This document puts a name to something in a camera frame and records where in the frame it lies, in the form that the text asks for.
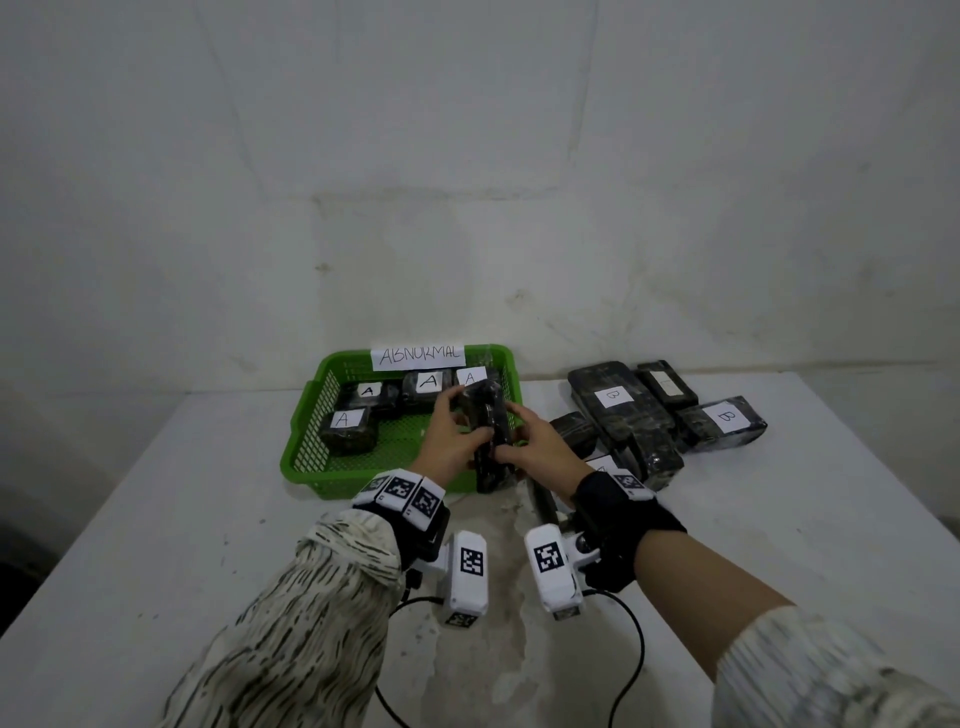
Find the basket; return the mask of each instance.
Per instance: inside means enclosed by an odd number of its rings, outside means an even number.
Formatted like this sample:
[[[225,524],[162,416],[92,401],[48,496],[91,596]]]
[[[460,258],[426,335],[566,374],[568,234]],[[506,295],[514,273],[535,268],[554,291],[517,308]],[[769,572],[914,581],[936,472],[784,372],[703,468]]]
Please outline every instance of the basket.
[[[514,355],[495,344],[466,346],[468,367],[492,366],[499,370],[507,400],[522,402]],[[292,483],[310,486],[326,499],[352,498],[377,473],[406,468],[417,457],[420,441],[430,421],[428,414],[404,414],[398,420],[379,423],[376,448],[362,455],[331,455],[320,441],[320,421],[332,412],[340,385],[348,381],[382,381],[403,378],[406,372],[375,372],[366,350],[336,352],[320,363],[317,373],[303,387],[300,402],[290,418],[290,439],[280,460],[280,471]],[[457,476],[448,493],[473,493],[473,471]]]

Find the person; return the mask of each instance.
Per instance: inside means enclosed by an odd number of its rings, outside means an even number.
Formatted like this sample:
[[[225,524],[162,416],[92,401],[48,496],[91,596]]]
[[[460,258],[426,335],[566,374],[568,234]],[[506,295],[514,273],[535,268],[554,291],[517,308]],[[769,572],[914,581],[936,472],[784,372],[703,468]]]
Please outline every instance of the person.
[[[492,437],[488,428],[461,431],[450,404],[462,389],[438,395],[409,468],[441,488]],[[523,421],[518,434],[527,444],[500,446],[498,461],[523,469],[567,502],[581,501],[588,483],[608,477],[532,410],[508,407]],[[960,726],[956,705],[898,671],[871,640],[794,606],[687,535],[672,516],[660,515],[651,522],[674,525],[648,528],[628,544],[633,570],[715,683],[711,725]],[[405,538],[395,536],[387,519],[358,508],[316,523],[292,563],[183,675],[160,728],[360,726],[404,585],[409,558],[398,542]]]

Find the person's right hand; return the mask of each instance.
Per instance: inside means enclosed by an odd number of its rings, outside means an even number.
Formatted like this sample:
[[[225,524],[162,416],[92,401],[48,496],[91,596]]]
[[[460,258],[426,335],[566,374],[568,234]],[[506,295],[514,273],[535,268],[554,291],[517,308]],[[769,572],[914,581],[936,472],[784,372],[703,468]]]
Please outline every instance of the person's right hand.
[[[496,461],[522,468],[540,485],[569,504],[580,481],[593,473],[593,468],[577,457],[553,425],[542,420],[532,409],[511,401],[506,404],[507,409],[523,420],[523,426],[516,430],[514,440],[526,440],[529,444],[519,448],[499,446],[494,453]]]

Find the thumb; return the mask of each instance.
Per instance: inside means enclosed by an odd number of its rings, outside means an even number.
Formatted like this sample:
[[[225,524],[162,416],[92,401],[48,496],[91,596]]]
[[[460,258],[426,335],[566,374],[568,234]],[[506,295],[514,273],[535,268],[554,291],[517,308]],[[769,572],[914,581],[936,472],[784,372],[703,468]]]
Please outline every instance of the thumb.
[[[523,464],[527,461],[526,448],[515,448],[512,445],[498,445],[496,450],[493,451],[493,458],[500,464],[510,463],[511,465],[523,468]]]
[[[488,443],[493,437],[493,428],[492,427],[477,427],[470,434],[466,435],[467,442],[470,445],[470,449],[474,450],[479,448],[484,443]]]

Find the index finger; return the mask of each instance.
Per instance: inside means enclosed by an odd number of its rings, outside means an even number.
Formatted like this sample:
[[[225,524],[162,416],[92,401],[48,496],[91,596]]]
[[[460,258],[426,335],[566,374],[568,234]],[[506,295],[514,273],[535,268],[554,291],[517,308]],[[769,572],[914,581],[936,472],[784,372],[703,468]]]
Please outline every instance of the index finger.
[[[540,415],[534,412],[529,407],[524,407],[522,404],[517,404],[514,401],[504,402],[507,405],[507,409],[517,415],[523,422],[531,423],[540,419]]]
[[[449,412],[450,411],[450,400],[459,395],[464,391],[464,385],[458,384],[455,387],[450,387],[449,389],[444,389],[439,395],[437,395],[437,401],[433,405],[434,412]]]

